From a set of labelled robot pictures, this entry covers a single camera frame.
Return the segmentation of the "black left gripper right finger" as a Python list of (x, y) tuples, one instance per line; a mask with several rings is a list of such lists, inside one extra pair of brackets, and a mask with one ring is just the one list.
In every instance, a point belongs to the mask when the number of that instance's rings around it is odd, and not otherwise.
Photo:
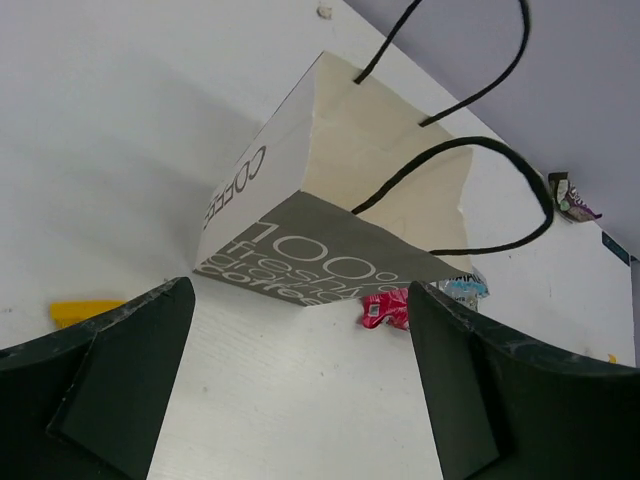
[(447, 479), (635, 479), (639, 372), (547, 344), (438, 289), (410, 335)]

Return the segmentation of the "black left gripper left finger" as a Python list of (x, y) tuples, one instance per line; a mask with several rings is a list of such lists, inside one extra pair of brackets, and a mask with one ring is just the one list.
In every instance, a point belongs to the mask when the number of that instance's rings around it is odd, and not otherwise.
[(194, 308), (177, 277), (2, 349), (2, 478), (146, 478)]

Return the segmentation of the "light blue Himalaya snack pouch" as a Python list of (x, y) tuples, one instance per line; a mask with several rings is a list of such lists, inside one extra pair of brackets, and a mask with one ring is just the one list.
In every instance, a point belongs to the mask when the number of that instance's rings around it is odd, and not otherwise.
[(478, 310), (479, 301), (490, 295), (485, 277), (476, 268), (473, 268), (471, 273), (440, 280), (436, 283), (436, 286), (458, 303), (475, 311)]

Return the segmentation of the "red snack packet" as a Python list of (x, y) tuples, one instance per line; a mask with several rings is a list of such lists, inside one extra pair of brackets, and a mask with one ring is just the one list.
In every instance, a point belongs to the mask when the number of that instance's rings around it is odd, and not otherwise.
[(388, 325), (395, 329), (409, 330), (408, 289), (401, 288), (364, 297), (360, 323), (364, 328), (375, 329)]

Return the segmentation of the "grey white paper coffee bag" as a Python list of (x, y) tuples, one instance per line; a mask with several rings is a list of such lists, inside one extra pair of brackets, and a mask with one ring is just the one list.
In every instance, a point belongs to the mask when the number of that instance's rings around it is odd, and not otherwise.
[(475, 149), (502, 156), (554, 220), (540, 175), (484, 136), (456, 137), (373, 76), (324, 52), (214, 191), (195, 272), (302, 306), (468, 274), (459, 205)]

